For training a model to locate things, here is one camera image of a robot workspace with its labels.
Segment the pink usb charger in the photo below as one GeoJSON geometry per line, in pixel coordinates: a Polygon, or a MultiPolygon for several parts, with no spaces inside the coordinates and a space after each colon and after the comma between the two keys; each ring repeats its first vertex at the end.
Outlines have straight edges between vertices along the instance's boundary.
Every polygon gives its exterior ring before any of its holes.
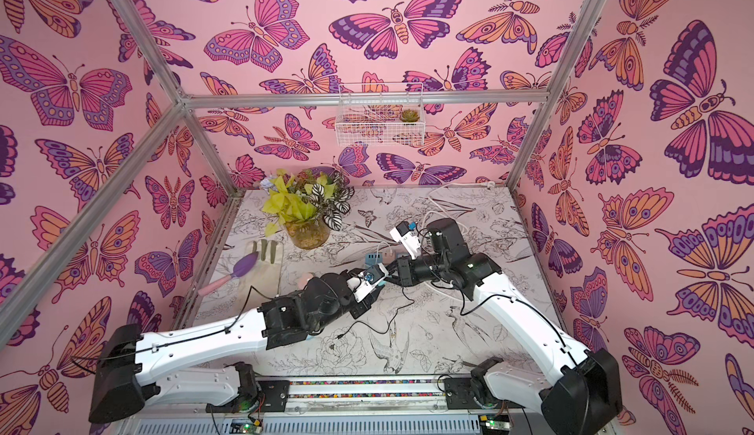
{"type": "Polygon", "coordinates": [[[382,253],[384,263],[391,262],[395,259],[396,254],[392,250],[386,250],[382,253]]]}

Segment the pink earbud case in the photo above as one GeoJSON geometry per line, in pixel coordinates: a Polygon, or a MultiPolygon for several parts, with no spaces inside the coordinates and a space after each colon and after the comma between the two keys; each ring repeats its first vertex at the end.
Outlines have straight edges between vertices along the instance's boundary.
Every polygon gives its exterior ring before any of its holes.
{"type": "Polygon", "coordinates": [[[300,278],[300,288],[303,289],[306,284],[313,278],[311,274],[304,274],[302,278],[300,278]]]}

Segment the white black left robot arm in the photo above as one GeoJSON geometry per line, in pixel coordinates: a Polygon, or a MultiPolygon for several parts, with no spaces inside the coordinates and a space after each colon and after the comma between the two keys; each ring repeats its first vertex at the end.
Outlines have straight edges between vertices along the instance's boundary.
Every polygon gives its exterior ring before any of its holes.
{"type": "Polygon", "coordinates": [[[384,285],[373,272],[346,271],[313,277],[303,289],[271,299],[234,317],[183,330],[149,332],[119,327],[94,358],[88,420],[122,420],[165,394],[159,380],[204,362],[246,352],[270,351],[313,338],[345,314],[371,309],[384,285]]]}

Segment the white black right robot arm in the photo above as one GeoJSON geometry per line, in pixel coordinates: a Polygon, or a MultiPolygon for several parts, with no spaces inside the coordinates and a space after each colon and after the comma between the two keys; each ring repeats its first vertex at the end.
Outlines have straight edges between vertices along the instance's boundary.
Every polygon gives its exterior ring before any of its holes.
{"type": "Polygon", "coordinates": [[[569,336],[494,260],[471,252],[454,219],[433,221],[424,230],[403,221],[390,235],[406,250],[388,267],[398,285],[452,285],[466,313],[482,310],[496,318],[537,365],[530,373],[492,358],[477,368],[484,394],[541,413],[556,434],[597,434],[618,417],[624,404],[616,359],[569,336]]]}

